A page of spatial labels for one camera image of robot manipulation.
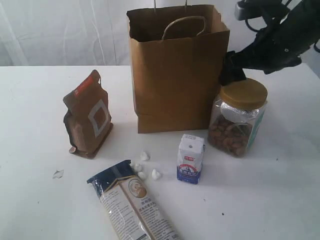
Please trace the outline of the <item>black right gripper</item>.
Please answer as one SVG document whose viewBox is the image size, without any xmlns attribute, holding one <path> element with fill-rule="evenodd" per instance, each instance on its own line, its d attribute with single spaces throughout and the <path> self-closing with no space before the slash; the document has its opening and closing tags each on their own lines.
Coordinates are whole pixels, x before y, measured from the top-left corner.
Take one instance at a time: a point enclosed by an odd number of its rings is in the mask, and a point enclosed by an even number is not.
<svg viewBox="0 0 320 240">
<path fill-rule="evenodd" d="M 240 52 L 228 51 L 223 58 L 219 84 L 246 80 L 243 69 L 270 74 L 302 63 L 300 55 L 320 39 L 320 6 L 298 4 L 287 13 L 271 16 L 260 7 L 266 27 Z"/>
</svg>

